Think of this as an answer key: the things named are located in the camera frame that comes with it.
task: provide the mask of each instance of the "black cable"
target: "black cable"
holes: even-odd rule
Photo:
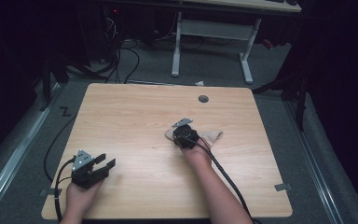
[[[118,62],[120,62],[120,59],[121,59],[121,46],[118,49]],[[117,67],[116,67],[116,80],[115,80],[115,82],[118,83],[118,84],[121,83],[120,75],[118,74],[118,64],[117,64]]]
[[[69,178],[72,178],[72,177],[71,177],[71,176],[68,176],[68,177],[66,177],[66,178],[64,178],[64,179],[62,179],[62,180],[60,180],[59,184],[61,184],[62,181],[66,180],[66,179],[69,179]]]
[[[74,156],[71,160],[67,161],[61,167],[60,171],[57,174],[56,185],[55,185],[55,188],[54,188],[54,204],[55,204],[57,219],[58,219],[59,222],[61,222],[61,220],[62,220],[62,214],[61,214],[61,208],[60,208],[60,193],[58,191],[58,185],[60,184],[60,177],[61,177],[61,173],[62,173],[63,169],[69,163],[75,162],[75,158],[76,158],[76,156]]]
[[[115,73],[115,71],[117,70],[118,67],[118,63],[120,61],[120,58],[118,56],[115,55],[115,59],[116,59],[116,64],[115,67],[112,69],[112,71],[109,73],[109,75],[106,77],[105,83],[109,82],[110,77]]]
[[[45,155],[45,158],[43,160],[43,169],[45,171],[45,175],[46,177],[48,178],[48,180],[50,182],[53,182],[53,177],[51,177],[49,174],[48,174],[48,166],[47,166],[47,163],[48,163],[48,154],[50,153],[51,149],[53,148],[54,146],[54,143],[57,141],[58,137],[60,137],[60,135],[62,134],[62,132],[66,129],[66,127],[68,127],[68,125],[76,118],[77,114],[75,114],[66,124],[65,126],[63,126],[60,131],[55,135],[54,137],[54,140],[51,142],[50,146],[48,147],[48,151],[46,152],[46,155]]]
[[[135,67],[132,69],[132,71],[126,76],[126,79],[124,80],[124,84],[127,84],[127,80],[129,79],[129,77],[132,75],[132,73],[135,71],[135,69],[138,67],[139,65],[139,55],[133,51],[132,49],[127,49],[129,51],[131,51],[132,53],[134,53],[136,55],[136,58],[138,59],[138,62],[136,63]]]
[[[205,37],[202,37],[200,44],[198,46],[196,46],[195,48],[187,48],[182,43],[181,43],[181,48],[183,48],[183,49],[199,49],[203,46],[204,42],[205,42]]]
[[[223,167],[220,165],[220,163],[217,161],[217,159],[214,157],[212,151],[208,148],[208,147],[204,147],[201,144],[199,144],[198,142],[195,142],[189,138],[183,137],[183,136],[179,136],[181,138],[184,138],[185,140],[196,144],[197,146],[199,146],[200,148],[202,148],[207,154],[208,156],[211,158],[211,160],[214,162],[214,164],[216,165],[216,167],[219,169],[219,171],[222,173],[222,175],[225,177],[225,179],[227,180],[227,182],[229,183],[229,185],[234,189],[234,191],[237,193],[238,197],[240,198],[241,204],[243,209],[245,209],[246,213],[249,215],[249,217],[251,218],[251,220],[253,222],[256,223],[261,223],[259,220],[252,218],[251,213],[249,212],[248,206],[246,205],[245,200],[242,197],[242,194],[240,192],[240,190],[237,188],[237,186],[234,184],[234,182],[231,180],[231,178],[228,176],[228,174],[226,173],[226,171],[223,169]],[[205,142],[205,140],[203,140],[201,138],[202,142],[205,144],[205,146],[208,146]]]

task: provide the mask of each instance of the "forearm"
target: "forearm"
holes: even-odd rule
[[[241,203],[212,167],[196,169],[213,224],[253,224]]]

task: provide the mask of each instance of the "human hand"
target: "human hand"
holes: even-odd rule
[[[207,150],[210,150],[210,145],[203,138],[199,138],[197,141],[198,144],[205,147]],[[185,155],[187,163],[191,168],[199,170],[205,167],[212,167],[212,161],[208,153],[198,145],[195,145],[192,149],[190,148],[181,148],[182,153]]]
[[[62,223],[81,223],[83,216],[91,208],[103,180],[94,184],[89,189],[83,189],[74,183],[70,183],[66,189],[66,211]]]

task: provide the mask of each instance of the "gray carpet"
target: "gray carpet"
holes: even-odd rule
[[[240,45],[241,43],[233,43],[226,47],[235,51]],[[188,46],[196,47],[197,43]],[[267,50],[263,46],[255,45],[249,58],[255,83],[249,86],[244,83],[237,54],[226,53],[222,48],[224,47],[209,44],[203,45],[197,50],[183,49],[181,74],[179,77],[171,77],[172,47],[155,46],[151,49],[139,44],[133,50],[139,54],[141,61],[130,81],[142,80],[180,85],[194,85],[195,82],[204,81],[206,86],[254,89],[275,78],[282,65],[282,60],[290,49],[289,46],[285,46]],[[121,81],[135,65],[136,56],[129,50],[123,49],[118,68]],[[74,116],[80,107],[85,90],[91,82],[96,81],[83,77],[71,77],[57,101],[51,106],[51,111],[37,133],[20,170],[0,202],[0,223],[56,223],[44,220],[40,215],[46,199],[46,196],[41,196],[40,192],[50,186],[44,174],[43,160],[56,134],[71,119],[71,117],[62,115],[60,107],[68,107],[67,113]],[[274,92],[257,95],[255,99],[282,179],[293,187],[288,191],[288,195],[294,211],[290,217],[260,218],[259,220],[264,224],[330,223],[306,164],[296,129],[290,121],[291,118],[287,114],[283,102]],[[307,104],[309,105],[305,114],[305,129],[312,150],[326,175],[337,205],[341,209],[344,223],[358,223],[356,192],[351,187],[351,181],[343,172],[325,137],[317,115],[312,109],[311,101],[308,100]],[[29,123],[31,120],[26,119],[23,122]],[[24,124],[23,127],[19,127],[17,132],[20,132],[21,129],[26,130],[29,125]],[[50,151],[48,156],[50,175],[54,175],[58,168],[58,162],[71,128],[72,124],[59,136]],[[13,133],[13,136],[9,137],[0,148],[0,170],[19,141],[15,136],[16,134]],[[208,223],[208,220],[116,220],[108,223]]]

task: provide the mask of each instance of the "desk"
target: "desk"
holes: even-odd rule
[[[209,102],[201,103],[200,95],[208,96]],[[164,135],[182,118],[193,119],[191,126],[199,133],[224,132],[213,145],[213,154],[254,217],[292,214],[286,192],[274,187],[282,178],[249,89],[91,84],[60,167],[79,149],[92,156],[106,153],[106,162],[116,158],[117,165],[86,218],[208,217],[196,177]],[[70,168],[62,173],[69,175]],[[68,183],[62,182],[60,188],[66,190]],[[65,194],[60,199],[64,211]],[[42,216],[56,218],[52,196],[47,197]]]
[[[286,2],[276,3],[265,0],[184,0],[183,2],[202,3],[210,5],[222,5],[228,7],[248,7],[259,10],[275,10],[283,12],[300,12],[299,5],[290,6]],[[240,53],[240,61],[242,66],[245,82],[248,84],[253,83],[252,74],[248,64],[248,57],[255,42],[255,37],[259,29],[261,19],[256,19],[253,25],[238,25],[227,24],[209,21],[192,21],[182,20],[182,13],[178,13],[178,20],[176,25],[176,44],[172,60],[172,76],[179,76],[180,64],[180,41],[181,35],[201,35],[218,38],[229,38],[236,40],[246,40],[247,45],[244,52]]]

